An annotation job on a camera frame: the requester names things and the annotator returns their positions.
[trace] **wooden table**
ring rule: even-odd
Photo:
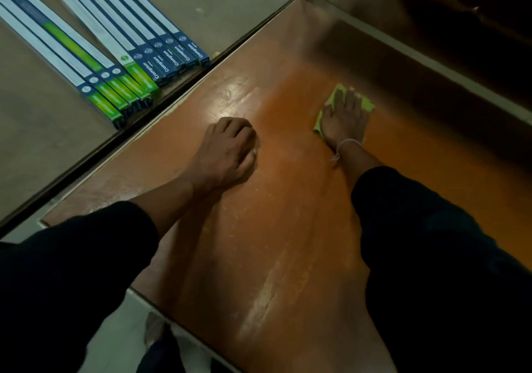
[[[338,82],[377,106],[369,151],[465,208],[532,267],[532,178],[516,148],[530,147],[529,130],[302,0],[44,222],[55,225],[169,181],[209,123],[246,117],[260,137],[255,173],[219,202],[185,215],[132,287],[248,373],[394,371],[365,309],[368,268],[342,171],[312,133]],[[482,122],[471,118],[478,111]]]

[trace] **yellow-green rag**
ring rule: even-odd
[[[345,94],[347,93],[347,88],[343,86],[341,83],[339,83],[336,85],[331,95],[329,96],[329,99],[325,102],[323,106],[330,104],[334,108],[334,96],[336,94],[336,90],[342,91],[342,93],[344,94],[344,100],[345,100]],[[372,112],[375,109],[375,105],[372,102],[370,102],[367,97],[362,96],[362,109],[368,112]],[[318,134],[323,139],[323,134],[321,133],[321,117],[322,116],[323,116],[323,109],[318,114],[318,119],[316,120],[316,124],[314,125],[314,133]]]

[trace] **person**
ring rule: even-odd
[[[367,309],[397,369],[529,370],[530,271],[463,209],[368,153],[368,117],[350,90],[324,109],[321,127],[360,217]],[[253,170],[255,135],[248,121],[222,118],[173,181],[0,253],[0,370],[79,369],[159,239],[192,204]],[[154,331],[139,370],[182,371],[168,330]]]

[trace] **bracelet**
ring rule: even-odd
[[[334,155],[332,158],[331,158],[331,161],[335,162],[335,161],[339,161],[340,160],[340,148],[342,147],[342,145],[346,142],[355,142],[357,143],[358,145],[362,146],[362,144],[357,141],[356,139],[352,139],[352,138],[348,138],[348,139],[344,139],[343,141],[341,141],[338,146],[336,147],[336,155]]]

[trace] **metal frame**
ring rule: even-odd
[[[419,62],[426,68],[433,70],[449,79],[452,82],[457,83],[462,86],[464,89],[468,90],[472,94],[475,94],[482,98],[483,100],[493,104],[496,107],[499,107],[503,111],[509,113],[510,115],[518,118],[519,120],[527,123],[532,126],[532,111],[524,108],[523,106],[511,101],[507,97],[504,97],[498,93],[495,93],[493,90],[486,88],[480,83],[469,79],[468,77],[456,72],[455,70],[446,67],[445,65],[435,61],[434,59],[428,57],[427,55],[415,50],[412,47],[407,46],[399,40],[389,36],[388,34],[381,32],[379,29],[364,23],[363,21],[357,19],[355,16],[347,13],[340,7],[337,7],[328,0],[307,0],[314,4],[317,7],[322,8],[326,12],[332,14],[340,20],[345,21],[347,24],[355,27],[359,31],[379,40],[380,42],[388,45],[389,47],[399,51],[400,53],[408,56],[414,61]]]

